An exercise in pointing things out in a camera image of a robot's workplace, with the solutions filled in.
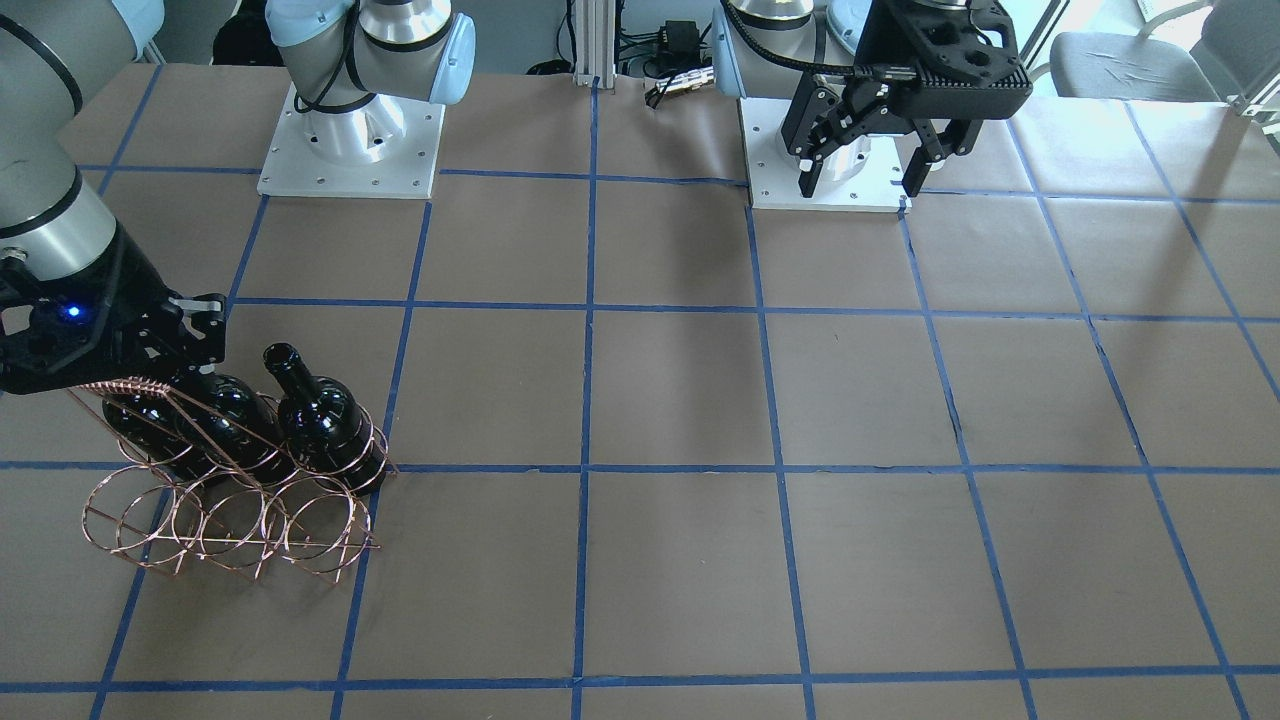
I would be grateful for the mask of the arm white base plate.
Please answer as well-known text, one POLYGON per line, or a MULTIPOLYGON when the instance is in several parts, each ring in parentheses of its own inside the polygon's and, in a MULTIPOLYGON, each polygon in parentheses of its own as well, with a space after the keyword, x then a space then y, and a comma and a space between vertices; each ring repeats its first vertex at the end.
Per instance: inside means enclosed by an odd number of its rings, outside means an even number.
POLYGON ((271 197, 429 200, 445 106, 378 95, 346 114, 300 113, 289 88, 257 191, 271 197))
POLYGON ((873 135, 837 150, 824 163, 813 196, 805 197, 799 187, 800 161, 786 152, 781 137, 788 101, 741 97, 739 110, 755 209, 892 214, 911 209, 893 137, 873 135))

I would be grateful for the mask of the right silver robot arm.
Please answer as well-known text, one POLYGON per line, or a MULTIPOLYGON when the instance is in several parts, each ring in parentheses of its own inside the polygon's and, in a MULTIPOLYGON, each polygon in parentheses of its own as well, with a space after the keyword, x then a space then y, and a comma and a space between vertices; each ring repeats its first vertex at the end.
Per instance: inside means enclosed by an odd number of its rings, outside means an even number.
MULTIPOLYGON (((163 24, 160 1, 5 1, 3 391, 168 382, 225 357, 227 299, 172 290, 90 187, 59 131, 163 24)), ((443 111, 467 92, 477 31, 448 1, 270 1, 291 74, 266 196, 428 199, 443 111)))

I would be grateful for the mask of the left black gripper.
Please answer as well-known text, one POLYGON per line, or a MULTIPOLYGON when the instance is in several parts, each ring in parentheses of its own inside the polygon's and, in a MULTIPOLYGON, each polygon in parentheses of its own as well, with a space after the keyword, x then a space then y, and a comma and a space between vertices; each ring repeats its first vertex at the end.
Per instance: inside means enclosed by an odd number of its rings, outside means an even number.
MULTIPOLYGON (((984 1, 873 1, 855 51, 863 65, 922 67, 946 79, 984 86, 984 56, 973 20, 984 1)), ((878 79, 847 77, 836 90, 818 76, 801 76, 781 126, 786 150, 799 160, 797 187, 810 199, 822 169, 841 147, 868 135, 910 135, 920 140, 902 173, 902 191, 916 197, 934 164, 968 155, 982 119, 954 118, 942 131, 931 119, 905 119, 890 111, 890 87, 878 79)))

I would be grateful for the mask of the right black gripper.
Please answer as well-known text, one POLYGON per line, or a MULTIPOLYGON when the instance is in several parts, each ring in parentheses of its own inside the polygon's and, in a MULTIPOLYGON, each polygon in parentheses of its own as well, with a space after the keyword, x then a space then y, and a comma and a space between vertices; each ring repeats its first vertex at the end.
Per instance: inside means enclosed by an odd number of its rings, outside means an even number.
POLYGON ((60 300, 82 310, 67 323, 88 333, 65 386, 128 377, 180 386, 225 359, 227 296, 173 292, 123 225, 99 259, 60 279, 60 300))

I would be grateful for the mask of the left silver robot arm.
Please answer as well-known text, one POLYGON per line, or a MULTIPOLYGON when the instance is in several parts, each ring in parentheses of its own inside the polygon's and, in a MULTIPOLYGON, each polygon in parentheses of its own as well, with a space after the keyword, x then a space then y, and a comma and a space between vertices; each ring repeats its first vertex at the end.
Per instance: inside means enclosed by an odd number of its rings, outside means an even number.
POLYGON ((722 1, 716 87, 740 101, 755 199, 865 209, 919 195, 1030 88, 996 1, 722 1))

